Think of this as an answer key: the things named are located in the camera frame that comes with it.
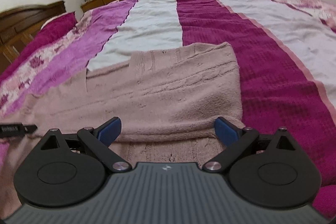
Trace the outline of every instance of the blue gripper pad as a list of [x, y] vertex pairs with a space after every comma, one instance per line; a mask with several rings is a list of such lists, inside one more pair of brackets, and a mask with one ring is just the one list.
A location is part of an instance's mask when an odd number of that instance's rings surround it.
[[121, 133], [121, 120], [118, 118], [98, 132], [97, 139], [107, 147], [115, 141]]
[[239, 140], [238, 132], [228, 126], [223, 120], [217, 118], [215, 120], [215, 134], [219, 140], [226, 146], [230, 146]]

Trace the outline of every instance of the silver screw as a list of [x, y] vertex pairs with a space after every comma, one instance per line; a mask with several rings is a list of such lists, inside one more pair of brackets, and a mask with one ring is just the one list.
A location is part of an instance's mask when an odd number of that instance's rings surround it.
[[204, 166], [211, 171], [217, 171], [222, 168], [222, 165], [218, 161], [209, 161]]
[[118, 162], [115, 162], [113, 165], [112, 165], [113, 169], [115, 170], [118, 170], [118, 171], [124, 171], [126, 170], [127, 168], [129, 168], [129, 164], [127, 162], [124, 162], [124, 161], [118, 161]]

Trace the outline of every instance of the white stripe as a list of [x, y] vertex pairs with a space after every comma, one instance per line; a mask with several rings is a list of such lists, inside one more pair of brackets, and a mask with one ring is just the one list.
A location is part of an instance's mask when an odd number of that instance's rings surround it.
[[336, 106], [336, 34], [303, 12], [271, 0], [219, 0], [270, 30], [325, 86]]
[[87, 68], [95, 70], [126, 61], [133, 51], [182, 47], [176, 8], [176, 0], [139, 0]]

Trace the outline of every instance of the dark wooden headboard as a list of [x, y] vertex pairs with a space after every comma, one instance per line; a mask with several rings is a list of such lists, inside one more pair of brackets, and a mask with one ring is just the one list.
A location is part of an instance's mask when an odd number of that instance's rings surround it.
[[0, 12], [0, 74], [51, 17], [65, 13], [64, 1], [26, 5]]

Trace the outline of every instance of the logo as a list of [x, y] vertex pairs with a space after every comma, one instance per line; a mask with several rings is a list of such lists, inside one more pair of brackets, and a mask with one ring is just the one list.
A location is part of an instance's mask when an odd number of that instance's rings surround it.
[[165, 165], [164, 167], [162, 167], [162, 169], [163, 169], [164, 171], [169, 171], [169, 170], [172, 169], [172, 167], [169, 166], [169, 165]]

